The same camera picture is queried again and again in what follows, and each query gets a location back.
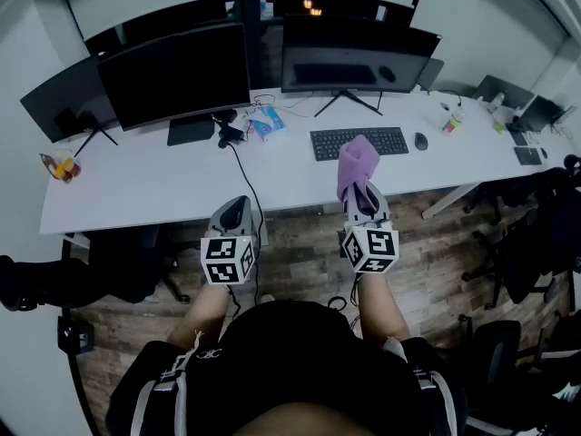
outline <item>white cube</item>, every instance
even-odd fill
[[[202,267],[209,284],[244,284],[254,265],[252,236],[204,237]]]
[[[397,231],[353,226],[342,246],[355,273],[384,273],[399,258]]]

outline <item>monitor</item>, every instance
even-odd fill
[[[538,95],[518,118],[514,129],[540,133],[547,124],[552,124],[562,114],[563,109],[560,106]]]
[[[55,143],[115,120],[99,77],[97,56],[90,56],[53,76],[20,103]]]
[[[409,93],[440,38],[369,19],[287,15],[281,90]]]
[[[495,76],[486,76],[472,98],[478,99],[482,97],[484,102],[492,102],[498,93],[504,92],[505,100],[502,103],[508,108],[525,108],[530,100],[535,96],[532,92],[518,87],[518,85],[511,84]]]
[[[243,25],[155,39],[103,60],[99,73],[125,130],[250,104]]]

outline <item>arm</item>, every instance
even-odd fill
[[[203,332],[200,343],[216,343],[220,338],[229,302],[230,294],[223,286],[204,284],[192,307],[172,331],[167,342],[189,351],[193,347],[197,331]]]
[[[409,328],[399,311],[383,274],[364,274],[359,279],[359,317],[363,337],[383,345],[389,337],[409,339]]]

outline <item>white stripe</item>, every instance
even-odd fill
[[[452,393],[450,388],[444,380],[444,377],[438,372],[430,372],[432,378],[439,387],[439,391],[442,393],[444,398],[444,404],[446,405],[446,416],[448,417],[448,426],[450,428],[451,436],[458,436],[458,426],[456,424],[456,408],[454,407],[454,399],[452,399]]]
[[[145,408],[149,400],[149,394],[153,389],[155,381],[148,381],[139,392],[139,398],[135,404],[135,412],[133,413],[133,421],[131,422],[131,436],[139,436],[143,425],[143,416],[145,415]]]
[[[185,401],[188,393],[185,372],[177,379],[178,395],[175,398],[175,412],[173,414],[173,433],[174,436],[187,436],[186,429],[186,408]]]

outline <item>monitor stand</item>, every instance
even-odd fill
[[[93,128],[93,130],[91,131],[91,133],[89,134],[89,137],[87,137],[87,140],[83,142],[83,145],[81,145],[81,147],[79,148],[79,150],[76,151],[76,154],[74,154],[74,158],[76,158],[76,155],[78,155],[83,149],[84,147],[91,142],[91,139],[94,138],[94,136],[97,133],[103,133],[105,134],[105,137],[107,139],[109,139],[112,143],[114,143],[115,145],[119,145],[108,133],[106,133],[103,129],[102,126],[96,126]]]
[[[325,109],[330,106],[333,102],[335,102],[335,100],[337,100],[339,97],[347,97],[350,100],[352,100],[353,102],[357,103],[357,104],[362,104],[363,106],[367,106],[372,112],[375,112],[377,114],[379,114],[380,116],[383,116],[383,113],[378,110],[375,106],[371,106],[370,104],[366,104],[365,102],[363,102],[360,98],[356,97],[354,94],[352,94],[349,91],[340,91],[337,95],[335,95],[331,101],[326,104],[325,106],[323,106],[316,114],[315,114],[315,118],[317,116],[319,116],[321,113],[323,113],[325,111]]]
[[[167,144],[172,146],[207,141],[214,135],[215,128],[212,114],[196,114],[171,120]]]

